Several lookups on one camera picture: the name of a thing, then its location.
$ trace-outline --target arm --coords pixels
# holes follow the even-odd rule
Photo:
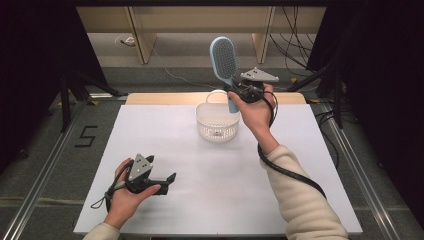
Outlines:
[[[115,171],[115,176],[131,159],[127,159],[119,165]],[[126,174],[122,174],[118,180],[124,181]],[[119,230],[130,219],[142,201],[155,194],[160,189],[160,185],[154,185],[145,191],[134,194],[126,188],[116,190],[113,194],[109,213],[103,223],[91,230],[84,240],[116,240],[119,238]]]
[[[272,93],[272,86],[265,91]],[[275,106],[273,96],[265,93],[266,99]],[[246,104],[236,94],[229,97],[238,106],[246,126],[258,140],[266,157],[274,164],[309,177],[300,166],[296,156],[281,146],[271,134],[269,119],[271,111],[263,100]],[[347,239],[347,232],[326,199],[313,187],[283,175],[265,164],[268,178],[280,206],[280,213],[287,222],[288,239]]]

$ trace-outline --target white table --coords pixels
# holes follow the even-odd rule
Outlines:
[[[151,179],[176,180],[168,195],[142,203],[121,232],[138,236],[282,236],[278,211],[253,135],[240,121],[230,142],[215,144],[197,132],[194,105],[121,107],[74,232],[86,234],[106,216],[91,209],[113,181],[116,167],[137,153],[155,155]],[[309,105],[280,105],[272,132],[296,153],[324,189],[349,234],[362,229]]]

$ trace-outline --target finger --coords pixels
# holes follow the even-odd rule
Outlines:
[[[244,104],[244,101],[241,100],[241,98],[235,93],[235,92],[228,92],[228,97],[230,97],[231,101],[234,102],[235,105],[240,109],[240,107]]]
[[[144,201],[146,198],[152,196],[157,191],[159,191],[160,188],[161,186],[159,184],[148,187],[146,190],[138,194],[139,200]]]
[[[127,163],[130,162],[131,160],[132,160],[131,158],[127,158],[123,162],[121,162],[121,164],[119,164],[118,168],[115,170],[115,176],[117,176],[119,172],[121,171],[121,169],[124,168],[125,165],[127,165]],[[124,178],[125,178],[125,174],[122,174],[119,180]]]
[[[274,86],[264,83],[264,93],[265,93],[264,96],[272,104],[272,106],[275,107],[273,92],[274,92]]]

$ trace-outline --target hand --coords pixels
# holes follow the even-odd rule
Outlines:
[[[272,96],[273,87],[269,84],[264,84],[264,97],[275,107],[274,97]],[[230,99],[240,109],[246,126],[255,134],[258,131],[269,129],[269,120],[273,114],[264,100],[259,100],[254,103],[246,103],[234,92],[228,92]]]
[[[129,162],[130,158],[123,161],[121,165],[115,170],[115,176],[118,175],[120,170]],[[124,181],[127,173],[122,174],[118,180]],[[128,191],[127,188],[121,188],[115,191],[111,200],[111,207],[104,222],[117,228],[118,230],[124,223],[130,219],[138,208],[138,205],[146,198],[152,196],[160,189],[160,185],[154,185],[139,194],[134,194]]]
[[[272,92],[273,87],[269,84],[264,84],[264,97],[274,108],[275,101]],[[261,99],[254,103],[246,103],[231,91],[228,92],[228,96],[239,108],[244,123],[258,140],[263,152],[268,154],[277,148],[279,143],[272,136],[269,129],[269,121],[273,112],[269,109],[265,101]]]

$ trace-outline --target plastic basket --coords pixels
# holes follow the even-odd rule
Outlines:
[[[223,90],[214,90],[206,97],[206,102],[197,105],[197,128],[204,139],[223,143],[236,136],[240,112],[230,113],[227,103],[209,102],[209,97],[215,93],[227,94]]]

